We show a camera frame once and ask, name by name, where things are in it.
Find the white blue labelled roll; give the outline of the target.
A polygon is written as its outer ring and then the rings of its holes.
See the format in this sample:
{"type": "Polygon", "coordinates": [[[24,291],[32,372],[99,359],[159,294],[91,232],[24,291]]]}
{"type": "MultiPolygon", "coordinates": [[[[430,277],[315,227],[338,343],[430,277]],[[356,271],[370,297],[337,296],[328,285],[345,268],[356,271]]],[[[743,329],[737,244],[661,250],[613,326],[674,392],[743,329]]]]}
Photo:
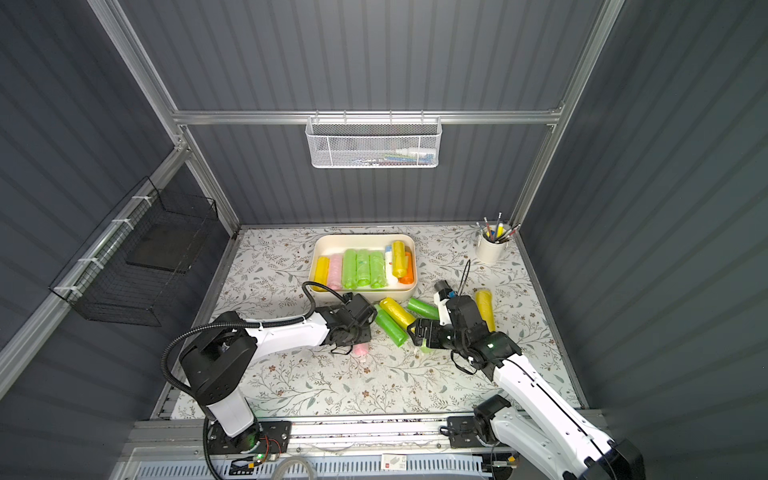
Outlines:
{"type": "Polygon", "coordinates": [[[394,290],[399,285],[399,280],[393,273],[393,251],[391,245],[385,247],[384,257],[387,289],[394,290]]]}

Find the orange trash bag roll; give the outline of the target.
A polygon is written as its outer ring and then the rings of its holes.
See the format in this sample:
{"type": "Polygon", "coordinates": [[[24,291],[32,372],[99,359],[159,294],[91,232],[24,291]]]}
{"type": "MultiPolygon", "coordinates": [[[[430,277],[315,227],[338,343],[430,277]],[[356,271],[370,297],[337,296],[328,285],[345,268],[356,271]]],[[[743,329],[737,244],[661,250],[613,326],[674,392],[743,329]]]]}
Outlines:
{"type": "Polygon", "coordinates": [[[400,284],[403,284],[403,285],[412,285],[415,282],[415,274],[414,274],[414,268],[413,268],[413,256],[409,250],[405,251],[405,261],[406,261],[406,273],[404,276],[399,278],[398,281],[400,284]]]}

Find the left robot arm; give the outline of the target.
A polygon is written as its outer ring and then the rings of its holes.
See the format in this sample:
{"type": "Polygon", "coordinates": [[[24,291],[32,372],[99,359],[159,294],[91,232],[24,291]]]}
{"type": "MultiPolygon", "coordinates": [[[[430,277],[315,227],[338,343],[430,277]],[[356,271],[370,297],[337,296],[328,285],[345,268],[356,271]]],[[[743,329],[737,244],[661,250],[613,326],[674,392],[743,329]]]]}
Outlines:
{"type": "Polygon", "coordinates": [[[239,384],[254,360],[303,348],[332,346],[335,354],[370,340],[377,310],[359,293],[341,294],[305,281],[306,313],[246,320],[227,311],[174,340],[160,357],[166,382],[191,397],[206,419],[232,440],[258,436],[260,427],[239,384]]]}

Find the pink roll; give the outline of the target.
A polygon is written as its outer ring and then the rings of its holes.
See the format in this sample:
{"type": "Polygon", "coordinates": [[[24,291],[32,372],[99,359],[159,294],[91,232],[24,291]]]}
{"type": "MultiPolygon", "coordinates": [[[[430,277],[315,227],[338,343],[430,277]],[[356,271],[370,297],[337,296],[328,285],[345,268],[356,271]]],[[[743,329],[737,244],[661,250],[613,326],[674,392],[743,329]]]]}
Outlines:
{"type": "Polygon", "coordinates": [[[357,357],[364,357],[369,354],[369,343],[359,343],[353,346],[352,354],[357,357]]]}
{"type": "Polygon", "coordinates": [[[333,290],[342,289],[343,255],[333,254],[329,257],[327,286],[333,290]]]}

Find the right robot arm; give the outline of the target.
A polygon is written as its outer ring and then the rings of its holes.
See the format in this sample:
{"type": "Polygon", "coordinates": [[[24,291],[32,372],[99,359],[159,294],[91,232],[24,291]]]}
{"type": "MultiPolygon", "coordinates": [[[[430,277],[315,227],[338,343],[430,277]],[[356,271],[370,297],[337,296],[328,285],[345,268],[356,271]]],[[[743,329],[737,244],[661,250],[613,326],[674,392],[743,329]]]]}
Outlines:
{"type": "Polygon", "coordinates": [[[407,327],[413,343],[448,351],[459,371],[481,373],[501,390],[473,409],[479,442],[512,448],[550,479],[645,478],[638,448],[569,405],[507,334],[489,329],[472,297],[439,281],[434,301],[437,318],[407,327]]]}

